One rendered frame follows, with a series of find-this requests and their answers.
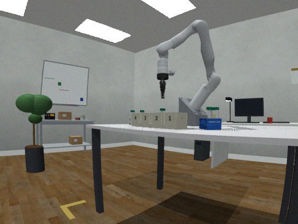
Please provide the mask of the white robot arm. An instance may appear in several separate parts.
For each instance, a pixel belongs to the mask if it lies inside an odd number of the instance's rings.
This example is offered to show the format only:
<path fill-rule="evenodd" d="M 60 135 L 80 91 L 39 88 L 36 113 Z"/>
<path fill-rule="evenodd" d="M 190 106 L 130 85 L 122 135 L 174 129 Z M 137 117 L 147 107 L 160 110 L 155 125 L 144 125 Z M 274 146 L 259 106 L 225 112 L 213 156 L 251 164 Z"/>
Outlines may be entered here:
<path fill-rule="evenodd" d="M 210 41 L 208 25 L 203 20 L 195 20 L 185 30 L 178 35 L 174 36 L 168 41 L 159 44 L 156 48 L 159 59 L 157 60 L 157 74 L 167 73 L 169 76 L 175 74 L 174 70 L 168 71 L 168 56 L 169 49 L 175 49 L 181 45 L 189 36 L 198 33 L 201 41 L 201 55 L 206 68 L 207 80 L 206 85 L 202 85 L 197 94 L 191 100 L 189 105 L 199 110 L 209 95 L 218 87 L 221 82 L 221 78 L 216 74 L 214 68 L 215 55 L 213 52 L 212 44 Z"/>

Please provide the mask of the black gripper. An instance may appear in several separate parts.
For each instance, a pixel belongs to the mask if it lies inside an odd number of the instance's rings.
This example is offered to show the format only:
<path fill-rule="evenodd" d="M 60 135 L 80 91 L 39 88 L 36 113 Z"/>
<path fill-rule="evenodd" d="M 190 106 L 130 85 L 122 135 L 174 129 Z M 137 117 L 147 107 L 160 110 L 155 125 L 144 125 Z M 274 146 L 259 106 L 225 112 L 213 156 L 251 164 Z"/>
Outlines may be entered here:
<path fill-rule="evenodd" d="M 160 80 L 160 90 L 161 90 L 161 98 L 162 99 L 164 99 L 164 93 L 165 93 L 164 82 L 165 82 L 165 80 L 168 80 L 168 79 L 169 79 L 169 74 L 167 74 L 167 73 L 158 73 L 157 74 L 157 80 Z M 166 82 L 165 82 L 165 85 L 166 85 Z"/>

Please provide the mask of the beige bucket adapter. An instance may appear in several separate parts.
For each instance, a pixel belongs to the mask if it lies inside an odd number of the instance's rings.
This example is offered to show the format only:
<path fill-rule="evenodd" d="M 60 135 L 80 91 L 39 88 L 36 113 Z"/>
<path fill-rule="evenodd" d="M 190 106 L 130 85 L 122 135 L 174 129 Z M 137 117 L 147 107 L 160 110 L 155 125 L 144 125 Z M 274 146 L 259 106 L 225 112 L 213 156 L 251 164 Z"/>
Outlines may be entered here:
<path fill-rule="evenodd" d="M 164 129 L 187 129 L 188 113 L 164 113 Z"/>
<path fill-rule="evenodd" d="M 152 113 L 141 113 L 141 127 L 151 128 Z"/>
<path fill-rule="evenodd" d="M 132 126 L 141 126 L 141 113 L 132 113 Z"/>
<path fill-rule="evenodd" d="M 164 113 L 152 113 L 151 128 L 164 128 Z"/>

